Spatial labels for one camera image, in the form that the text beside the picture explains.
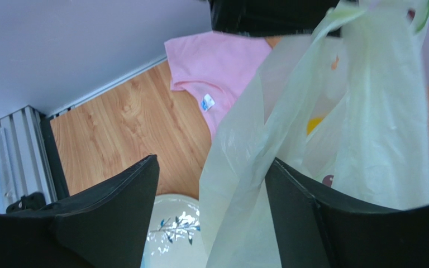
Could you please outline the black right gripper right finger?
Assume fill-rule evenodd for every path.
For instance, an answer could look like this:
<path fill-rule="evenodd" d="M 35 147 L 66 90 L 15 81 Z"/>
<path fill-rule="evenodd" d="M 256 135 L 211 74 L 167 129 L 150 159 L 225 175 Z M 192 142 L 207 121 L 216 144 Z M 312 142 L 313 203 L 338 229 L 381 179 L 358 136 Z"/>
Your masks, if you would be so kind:
<path fill-rule="evenodd" d="M 283 267 L 429 267 L 429 205 L 364 202 L 279 159 L 265 182 Z"/>

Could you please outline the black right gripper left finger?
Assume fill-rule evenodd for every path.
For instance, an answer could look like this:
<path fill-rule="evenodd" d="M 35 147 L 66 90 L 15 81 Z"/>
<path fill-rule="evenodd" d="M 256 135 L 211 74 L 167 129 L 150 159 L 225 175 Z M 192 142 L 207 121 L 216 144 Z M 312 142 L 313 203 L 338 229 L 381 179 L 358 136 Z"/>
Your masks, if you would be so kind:
<path fill-rule="evenodd" d="M 148 155 L 39 210 L 0 214 L 0 267 L 139 267 L 159 172 Z"/>

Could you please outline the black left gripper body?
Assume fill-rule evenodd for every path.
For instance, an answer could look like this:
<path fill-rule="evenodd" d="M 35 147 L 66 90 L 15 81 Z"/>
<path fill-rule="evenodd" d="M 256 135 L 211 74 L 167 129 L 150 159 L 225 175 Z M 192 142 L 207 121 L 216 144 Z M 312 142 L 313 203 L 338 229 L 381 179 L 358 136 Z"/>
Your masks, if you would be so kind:
<path fill-rule="evenodd" d="M 310 35 L 339 0 L 209 0 L 212 30 L 248 37 Z"/>

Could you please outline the yellow fake lemon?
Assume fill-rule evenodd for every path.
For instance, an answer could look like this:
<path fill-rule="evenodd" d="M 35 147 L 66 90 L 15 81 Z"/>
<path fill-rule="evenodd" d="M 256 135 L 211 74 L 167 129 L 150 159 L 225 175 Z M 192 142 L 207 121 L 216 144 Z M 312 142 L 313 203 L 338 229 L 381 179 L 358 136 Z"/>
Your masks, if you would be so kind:
<path fill-rule="evenodd" d="M 309 135 L 323 121 L 323 119 L 323 117 L 310 119 L 307 125 L 307 135 Z"/>

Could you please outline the pale green avocado plastic bag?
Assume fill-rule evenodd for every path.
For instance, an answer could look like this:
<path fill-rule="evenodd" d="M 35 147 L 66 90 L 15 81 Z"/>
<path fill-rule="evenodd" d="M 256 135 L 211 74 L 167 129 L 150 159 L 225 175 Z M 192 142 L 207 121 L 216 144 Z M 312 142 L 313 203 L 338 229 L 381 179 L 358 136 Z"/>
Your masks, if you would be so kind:
<path fill-rule="evenodd" d="M 382 207 L 429 205 L 429 1 L 341 1 L 284 37 L 217 128 L 199 182 L 207 267 L 280 267 L 275 159 Z"/>

